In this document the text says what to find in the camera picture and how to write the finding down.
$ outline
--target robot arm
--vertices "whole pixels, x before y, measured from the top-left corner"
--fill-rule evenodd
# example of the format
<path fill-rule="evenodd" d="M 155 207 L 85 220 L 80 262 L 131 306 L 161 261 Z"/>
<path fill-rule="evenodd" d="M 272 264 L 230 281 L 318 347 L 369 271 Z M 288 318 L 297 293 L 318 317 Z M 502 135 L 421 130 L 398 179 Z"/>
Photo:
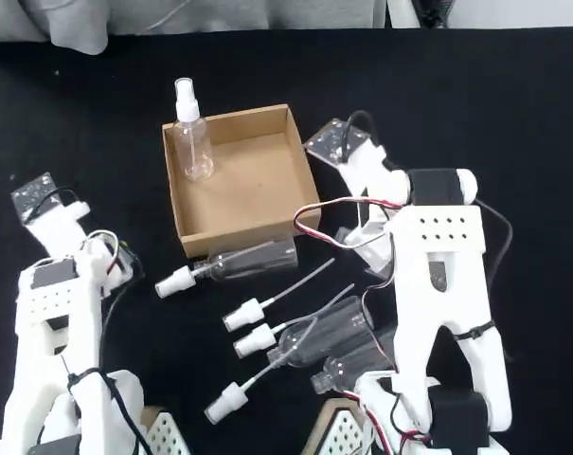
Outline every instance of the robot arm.
<path fill-rule="evenodd" d="M 19 278 L 17 360 L 0 455 L 131 455 L 137 442 L 124 414 L 140 417 L 143 390 L 130 372 L 105 376 L 99 348 L 101 301 L 133 277 L 134 256 L 111 232 L 86 236 L 78 219 L 88 206 L 65 207 L 47 197 L 53 188 L 45 174 L 13 194 L 27 228 L 55 256 Z"/>
<path fill-rule="evenodd" d="M 482 254 L 484 232 L 474 175 L 468 170 L 418 170 L 386 168 L 385 151 L 368 135 L 349 136 L 351 150 L 343 153 L 338 140 L 344 122 L 333 120 L 306 144 L 311 155 L 333 166 L 353 195 L 384 199 L 403 207 L 382 212 L 358 210 L 358 226 L 344 239 L 357 245 L 376 236 L 382 240 L 356 249 L 375 274 L 394 262 L 398 328 L 394 339 L 397 372 L 389 374 L 389 387 L 370 374 L 358 380 L 356 392 L 362 406 L 379 416 L 392 447 L 402 435 L 399 427 L 429 433 L 432 444 L 412 441 L 406 453 L 507 453 L 489 431 L 510 426 L 511 408 L 501 338 L 491 317 Z M 389 237 L 394 245 L 391 257 Z M 474 390 L 459 395 L 429 387 L 426 368 L 436 334 L 447 327 L 457 338 L 472 372 Z M 473 426 L 477 437 L 449 433 L 452 426 Z"/>

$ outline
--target white cylinder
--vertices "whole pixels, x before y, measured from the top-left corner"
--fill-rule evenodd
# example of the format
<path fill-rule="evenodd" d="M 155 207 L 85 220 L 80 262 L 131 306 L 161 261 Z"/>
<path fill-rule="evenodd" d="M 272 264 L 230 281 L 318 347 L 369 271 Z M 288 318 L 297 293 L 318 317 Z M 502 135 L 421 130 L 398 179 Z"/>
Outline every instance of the white cylinder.
<path fill-rule="evenodd" d="M 246 393 L 244 393 L 238 384 L 232 382 L 221 393 L 221 396 L 206 408 L 204 414 L 212 425 L 216 425 L 223 420 L 227 414 L 238 410 L 247 402 L 248 397 Z"/>
<path fill-rule="evenodd" d="M 194 285 L 195 278 L 191 274 L 189 267 L 186 265 L 172 272 L 172 275 L 161 282 L 157 282 L 155 284 L 155 292 L 160 299 L 164 299 L 175 292 L 184 291 Z"/>
<path fill-rule="evenodd" d="M 233 343 L 239 358 L 244 358 L 256 351 L 267 349 L 278 341 L 267 324 L 262 324 L 253 330 L 247 337 L 241 338 Z"/>
<path fill-rule="evenodd" d="M 245 301 L 236 311 L 225 316 L 223 324 L 225 324 L 227 332 L 233 332 L 246 324 L 253 324 L 264 317 L 265 313 L 263 313 L 259 301 L 250 299 Z"/>
<path fill-rule="evenodd" d="M 457 169 L 460 191 L 463 193 L 463 204 L 469 206 L 477 196 L 477 179 L 469 169 Z"/>

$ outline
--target gray cloth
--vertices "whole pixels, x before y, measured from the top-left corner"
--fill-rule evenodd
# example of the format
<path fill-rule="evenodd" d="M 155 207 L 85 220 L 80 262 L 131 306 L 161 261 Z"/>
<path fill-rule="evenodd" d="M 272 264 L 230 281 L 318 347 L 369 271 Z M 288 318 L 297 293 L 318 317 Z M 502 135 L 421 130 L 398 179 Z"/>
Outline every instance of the gray cloth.
<path fill-rule="evenodd" d="M 386 0 L 0 0 L 0 41 L 96 55 L 108 34 L 385 26 Z"/>

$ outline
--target black wire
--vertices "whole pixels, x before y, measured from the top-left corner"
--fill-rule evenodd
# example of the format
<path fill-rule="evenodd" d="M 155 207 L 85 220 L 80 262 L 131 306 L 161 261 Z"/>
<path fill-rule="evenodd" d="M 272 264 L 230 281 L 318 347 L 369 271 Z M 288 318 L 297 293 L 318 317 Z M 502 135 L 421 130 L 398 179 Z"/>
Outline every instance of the black wire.
<path fill-rule="evenodd" d="M 145 437 L 143 436 L 143 434 L 141 434 L 141 431 L 138 429 L 138 426 L 134 423 L 133 418 L 131 417 L 131 414 L 128 412 L 128 409 L 126 408 L 126 404 L 124 403 L 124 398 L 122 398 L 121 393 L 117 389 L 116 381 L 114 379 L 110 378 L 107 374 L 105 374 L 100 368 L 90 368 L 81 374 L 74 374 L 74 373 L 69 372 L 69 369 L 67 368 L 67 364 L 65 363 L 64 358 L 63 358 L 63 365 L 65 366 L 65 369 L 67 370 L 67 377 L 68 377 L 67 389 L 69 390 L 70 393 L 71 393 L 71 388 L 74 387 L 75 385 L 77 385 L 80 381 L 82 381 L 82 379 L 84 379 L 89 374 L 97 373 L 100 376 L 100 378 L 103 380 L 103 382 L 107 386 L 107 389 L 109 389 L 109 394 L 111 395 L 111 397 L 114 400 L 116 400 L 116 404 L 117 404 L 117 407 L 119 409 L 119 412 L 120 412 L 120 414 L 122 414 L 122 417 L 124 418 L 124 421 L 126 422 L 126 425 L 128 425 L 128 427 L 134 433 L 134 437 L 135 437 L 136 442 L 143 446 L 143 450 L 145 450 L 145 453 L 147 455 L 152 455 L 152 448 L 150 447 L 149 444 L 147 444 Z"/>
<path fill-rule="evenodd" d="M 374 124 L 374 118 L 372 115 L 367 111 L 355 111 L 353 114 L 349 116 L 347 122 L 345 123 L 345 128 L 343 129 L 343 133 L 341 134 L 341 154 L 342 154 L 342 161 L 347 163 L 349 159 L 349 131 L 351 130 L 351 126 L 353 126 L 353 122 L 358 118 L 363 118 L 368 125 L 368 129 L 370 130 L 370 140 L 372 140 L 372 144 L 375 147 L 379 147 L 381 142 L 379 141 L 379 135 L 377 134 L 377 128 Z"/>
<path fill-rule="evenodd" d="M 499 211 L 497 211 L 493 207 L 489 206 L 484 201 L 482 201 L 480 199 L 475 199 L 475 202 L 481 208 L 489 211 L 493 216 L 495 216 L 501 222 L 503 222 L 503 224 L 505 224 L 505 226 L 507 228 L 507 237 L 505 238 L 505 242 L 503 242 L 501 249 L 499 249 L 494 260 L 492 260 L 492 263 L 488 268 L 488 272 L 486 273 L 486 284 L 488 286 L 488 292 L 490 294 L 491 289 L 492 289 L 492 284 L 494 282 L 494 277 L 496 276 L 496 271 L 498 270 L 499 265 L 501 265 L 501 262 L 503 261 L 503 258 L 507 254 L 507 251 L 510 249 L 511 241 L 513 240 L 513 226 L 511 225 L 510 220 L 508 220 L 505 217 L 505 215 L 501 214 Z"/>
<path fill-rule="evenodd" d="M 55 194 L 58 194 L 60 192 L 67 192 L 69 194 L 71 194 L 71 196 L 76 200 L 79 201 L 79 197 L 76 194 L 75 191 L 73 191 L 71 188 L 69 187 L 57 187 L 54 190 L 49 191 L 47 194 L 44 195 L 44 197 L 42 199 L 40 199 L 40 201 L 38 201 L 38 204 L 36 204 L 34 206 L 34 208 L 31 210 L 31 212 L 29 213 L 29 215 L 27 216 L 27 218 L 23 221 L 23 224 L 26 225 L 29 222 L 31 222 L 31 220 L 33 218 L 35 218 L 36 214 L 38 213 L 38 211 L 40 211 L 40 208 L 42 207 L 42 205 L 44 204 L 44 202 L 46 202 L 51 196 L 54 196 Z"/>
<path fill-rule="evenodd" d="M 114 301 L 112 301 L 111 305 L 109 306 L 109 310 L 107 311 L 107 316 L 105 317 L 105 321 L 103 321 L 103 326 L 100 332 L 100 341 L 98 344 L 98 364 L 101 368 L 104 368 L 104 360 L 105 360 L 105 344 L 107 338 L 107 329 L 109 327 L 109 322 L 112 320 L 112 315 L 116 312 L 116 308 L 119 303 L 124 299 L 124 296 L 128 293 L 130 289 L 134 287 L 139 281 L 143 279 L 145 276 L 145 271 L 143 270 L 143 264 L 141 263 L 138 256 L 136 256 L 126 245 L 123 243 L 121 244 L 122 250 L 126 251 L 129 255 L 133 257 L 133 264 L 134 264 L 134 276 L 133 278 L 127 282 L 124 287 L 119 291 L 119 293 L 114 297 Z"/>

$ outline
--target cardboard box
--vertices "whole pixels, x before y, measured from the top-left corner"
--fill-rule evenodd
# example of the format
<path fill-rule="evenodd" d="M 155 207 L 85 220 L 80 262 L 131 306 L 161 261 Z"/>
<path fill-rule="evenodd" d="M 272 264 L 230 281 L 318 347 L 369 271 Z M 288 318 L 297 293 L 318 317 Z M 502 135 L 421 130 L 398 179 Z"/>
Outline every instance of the cardboard box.
<path fill-rule="evenodd" d="M 293 215 L 318 202 L 295 120 L 286 104 L 209 117 L 215 172 L 190 182 L 170 135 L 162 134 L 176 231 L 189 257 L 244 248 L 296 233 Z M 301 216 L 317 228 L 320 210 Z"/>

